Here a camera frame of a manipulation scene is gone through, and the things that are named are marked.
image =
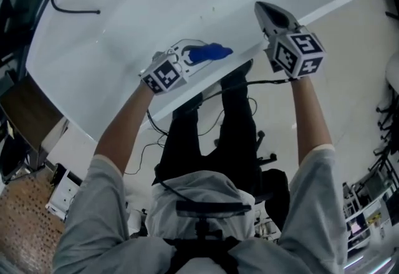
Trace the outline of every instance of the person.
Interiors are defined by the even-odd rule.
[[[249,68],[246,63],[223,78],[222,88],[244,83]],[[53,259],[54,273],[343,273],[346,226],[334,148],[310,78],[291,85],[299,170],[290,184],[289,210],[278,243],[254,237],[251,194],[259,167],[256,125],[244,85],[223,93],[220,139],[208,156],[201,155],[198,143],[201,95],[174,111],[156,167],[148,236],[129,239],[122,176],[153,99],[153,92],[141,83],[100,138],[70,207]],[[242,203],[252,209],[208,219],[212,232],[222,233],[219,239],[226,250],[213,247],[222,246],[215,237],[179,248],[173,242],[196,239],[198,219],[178,216],[176,202],[181,198],[161,182],[195,202]]]

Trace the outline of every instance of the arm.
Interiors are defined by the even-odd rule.
[[[347,228],[335,151],[310,79],[293,82],[292,91],[301,167],[290,183],[289,212],[279,245],[297,255],[312,273],[343,273]]]
[[[90,163],[54,255],[54,273],[80,273],[112,247],[128,240],[122,176],[152,98],[152,91],[140,84],[100,138],[95,154],[113,164],[96,156]]]
[[[94,155],[101,154],[107,157],[122,175],[126,170],[138,130],[153,96],[154,93],[148,86],[140,83],[105,130],[95,149]]]
[[[291,83],[297,117],[298,159],[322,144],[332,144],[324,116],[309,77]]]

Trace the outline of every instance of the leg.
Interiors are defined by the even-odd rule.
[[[198,111],[192,110],[202,100],[202,94],[194,97],[173,112],[173,121],[163,149],[156,174],[168,180],[195,171],[201,158],[198,141]]]
[[[246,82],[246,63],[222,79],[222,89]],[[206,158],[215,171],[225,174],[237,188],[252,193],[259,169],[256,160],[256,125],[248,101],[248,88],[222,94],[224,120],[218,147]]]

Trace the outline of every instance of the wire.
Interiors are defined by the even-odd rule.
[[[195,106],[194,108],[192,108],[192,109],[191,109],[190,111],[188,111],[187,113],[193,111],[194,109],[197,109],[197,108],[198,108],[203,102],[205,102],[206,100],[209,100],[209,99],[211,99],[211,98],[213,98],[213,97],[216,97],[216,96],[218,96],[218,95],[221,95],[222,93],[227,92],[227,91],[232,91],[232,90],[235,90],[235,89],[240,89],[240,88],[242,88],[242,87],[246,87],[246,86],[250,86],[250,85],[258,85],[258,84],[263,84],[263,83],[271,83],[271,84],[274,84],[274,85],[279,85],[279,84],[281,84],[281,83],[292,82],[292,81],[294,81],[294,80],[295,80],[295,79],[293,79],[293,78],[287,78],[287,79],[281,79],[281,80],[258,80],[258,81],[255,81],[255,82],[240,83],[239,85],[236,85],[236,86],[233,86],[233,87],[229,87],[229,88],[223,89],[223,90],[221,90],[221,91],[219,91],[219,92],[217,92],[217,93],[214,93],[213,95],[211,95],[211,96],[205,98],[201,103],[199,103],[197,106]],[[252,100],[252,101],[255,103],[255,110],[254,110],[254,112],[252,113],[252,116],[254,116],[254,115],[256,114],[256,112],[257,112],[257,101],[256,101],[255,99],[251,98],[251,97],[249,97],[248,100]],[[224,112],[224,110],[221,111],[221,113],[218,115],[216,121],[214,122],[214,124],[212,125],[212,127],[211,127],[210,129],[208,129],[208,131],[206,131],[205,133],[201,133],[201,134],[198,135],[198,136],[204,136],[204,135],[206,135],[207,133],[209,133],[209,132],[218,124],[218,121],[219,121],[219,119],[220,119],[220,116],[222,115],[223,112]],[[127,175],[129,175],[129,176],[134,176],[135,174],[137,174],[137,173],[141,170],[141,168],[142,168],[142,162],[143,162],[144,151],[146,150],[147,147],[149,147],[149,146],[154,146],[154,145],[158,145],[158,146],[161,147],[161,148],[164,148],[164,147],[165,147],[164,144],[161,144],[161,143],[160,143],[160,140],[162,139],[162,137],[168,136],[168,131],[162,130],[161,128],[159,128],[159,127],[156,125],[156,123],[154,122],[153,118],[151,117],[151,114],[150,114],[150,111],[149,111],[149,110],[147,110],[147,117],[148,117],[148,121],[150,122],[152,128],[153,128],[156,132],[158,132],[159,134],[161,134],[161,136],[160,136],[160,138],[158,139],[157,142],[149,143],[149,144],[146,144],[146,145],[144,146],[143,151],[142,151],[142,155],[141,155],[141,158],[140,158],[140,164],[139,164],[138,170],[137,170],[135,173],[127,173],[127,172],[125,172],[125,174],[127,174]]]
[[[168,136],[168,132],[167,132],[167,131],[160,129],[160,128],[155,124],[153,118],[151,117],[151,114],[150,114],[150,111],[149,111],[149,110],[147,110],[147,117],[148,117],[148,121],[150,122],[152,128],[153,128],[156,132],[160,133],[161,135]]]
[[[101,14],[101,11],[99,9],[96,10],[88,10],[88,11],[71,11],[70,9],[63,9],[59,7],[54,0],[50,0],[51,6],[57,11],[57,12],[64,12],[67,14]]]
[[[68,14],[101,14],[101,11],[95,10],[95,11],[71,11],[70,9],[63,9],[57,6],[57,4],[54,2],[54,0],[50,0],[52,7],[57,11],[57,12],[64,12]]]
[[[138,174],[138,172],[142,169],[143,155],[144,155],[145,149],[147,147],[149,147],[149,146],[155,146],[155,145],[158,145],[161,148],[165,147],[163,144],[160,143],[160,140],[162,139],[162,137],[163,137],[163,135],[160,136],[160,138],[158,139],[157,142],[146,144],[145,147],[143,148],[143,151],[142,151],[142,155],[141,155],[141,158],[140,158],[140,164],[138,165],[138,170],[135,173],[127,173],[127,172],[125,172],[125,174],[127,174],[128,176],[134,176],[135,174]]]
[[[209,100],[209,99],[211,99],[211,98],[214,98],[214,97],[216,97],[216,96],[218,96],[218,95],[221,95],[222,93],[225,93],[225,92],[230,92],[230,91],[232,91],[232,90],[240,89],[240,88],[243,88],[243,87],[246,87],[246,86],[250,86],[250,85],[260,85],[260,84],[264,84],[264,83],[271,83],[271,84],[273,84],[273,85],[280,85],[280,84],[282,84],[282,83],[293,82],[293,81],[295,81],[295,80],[296,80],[296,79],[294,79],[294,78],[287,78],[287,79],[278,79],[278,80],[257,80],[257,81],[254,81],[254,82],[244,82],[244,83],[240,83],[239,85],[232,86],[232,87],[229,87],[229,88],[226,88],[226,89],[222,89],[222,90],[220,90],[219,92],[216,92],[216,93],[214,93],[213,95],[210,95],[210,96],[206,97],[206,98],[203,99],[201,102],[199,102],[195,107],[193,107],[192,109],[188,110],[185,114],[189,114],[191,111],[198,109],[198,108],[203,104],[203,102],[205,102],[206,100]],[[257,112],[257,102],[256,102],[256,100],[253,99],[253,98],[249,98],[249,99],[251,99],[251,100],[253,100],[253,101],[255,102],[255,111],[254,111],[254,113],[252,114],[252,116],[253,116],[253,115],[255,115],[255,113]],[[149,112],[148,110],[147,110],[147,117],[148,117],[148,121],[151,123],[153,129],[154,129],[156,132],[160,133],[161,135],[168,136],[168,132],[167,132],[167,131],[160,129],[160,128],[156,125],[156,123],[154,122],[154,120],[153,120],[153,118],[151,117],[151,114],[150,114],[150,112]],[[204,135],[206,135],[207,133],[209,133],[209,132],[216,126],[218,120],[219,120],[219,118],[216,120],[216,123],[212,126],[212,128],[211,128],[209,131],[207,131],[205,134],[202,134],[202,135],[199,135],[199,136],[204,136]]]
[[[174,194],[176,194],[178,197],[188,201],[188,202],[193,202],[196,203],[196,201],[189,199],[188,197],[184,196],[183,194],[180,194],[178,191],[174,190],[173,188],[171,188],[170,186],[168,186],[167,184],[165,184],[157,175],[156,175],[156,170],[155,170],[155,179],[166,189],[169,190],[171,192],[173,192]]]
[[[254,103],[255,103],[255,110],[254,110],[254,112],[252,113],[252,117],[253,117],[253,116],[255,115],[255,113],[257,112],[257,101],[256,101],[255,99],[251,98],[251,97],[248,97],[248,100],[253,100]]]
[[[212,127],[211,127],[207,132],[201,133],[201,134],[198,135],[198,136],[199,136],[199,137],[202,137],[202,136],[206,135],[207,133],[211,132],[211,130],[217,125],[217,123],[218,123],[218,121],[219,121],[219,118],[220,118],[220,116],[222,115],[222,113],[224,113],[224,110],[222,110],[222,111],[220,112],[219,116],[216,118],[216,121],[214,122],[214,124],[212,125]]]
[[[260,84],[264,84],[264,83],[271,83],[273,85],[280,85],[282,83],[293,82],[295,80],[297,80],[297,79],[296,78],[287,78],[287,79],[278,79],[278,80],[256,80],[254,82],[240,83],[239,85],[232,86],[232,87],[229,87],[229,88],[226,88],[226,89],[222,89],[219,92],[216,92],[213,95],[210,95],[210,96],[206,97],[202,102],[198,103],[194,108],[192,108],[191,110],[188,110],[186,113],[189,113],[189,112],[197,109],[206,100],[209,100],[211,98],[219,96],[219,95],[221,95],[222,93],[225,93],[225,92],[230,92],[232,90],[237,90],[237,89],[240,89],[240,88],[243,88],[243,87],[246,87],[246,86],[250,86],[250,85],[260,85]]]

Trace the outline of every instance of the white bathtub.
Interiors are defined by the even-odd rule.
[[[351,0],[56,0],[62,8],[102,13],[63,14],[49,4],[27,69],[54,105],[98,141],[156,51],[186,38],[234,50],[189,85],[156,97],[150,111],[159,120],[265,48],[256,1],[277,4],[308,24]],[[147,126],[145,120],[142,129]]]

